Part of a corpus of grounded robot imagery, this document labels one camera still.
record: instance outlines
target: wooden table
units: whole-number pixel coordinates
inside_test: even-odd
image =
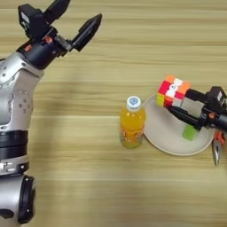
[[[17,6],[28,2],[44,9],[51,0],[1,1],[0,57],[27,40]],[[227,90],[226,10],[224,0],[72,0],[55,23],[65,38],[91,16],[104,19],[92,43],[53,62],[36,89],[29,227],[227,225],[226,153],[215,168],[210,148],[181,158],[147,141],[127,150],[118,137],[127,97],[155,94],[165,74]]]

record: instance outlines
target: white bottle cap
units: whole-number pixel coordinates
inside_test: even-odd
[[[137,96],[131,96],[127,100],[127,109],[131,112],[136,112],[141,109],[141,100]]]

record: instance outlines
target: orange juice bottle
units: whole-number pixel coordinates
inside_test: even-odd
[[[145,110],[139,97],[131,96],[121,110],[121,143],[128,148],[141,145],[144,135]]]

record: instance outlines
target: white plate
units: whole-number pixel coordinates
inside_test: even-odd
[[[188,98],[184,99],[183,108],[190,114],[198,115],[202,105]],[[148,98],[144,103],[146,112],[145,136],[157,148],[174,155],[193,155],[205,150],[212,142],[213,129],[203,128],[192,140],[182,137],[185,123],[179,121],[166,108],[156,105],[156,96]]]

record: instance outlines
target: green block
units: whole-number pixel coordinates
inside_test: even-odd
[[[182,137],[189,141],[192,141],[195,138],[196,134],[197,130],[192,125],[187,124],[184,128]]]

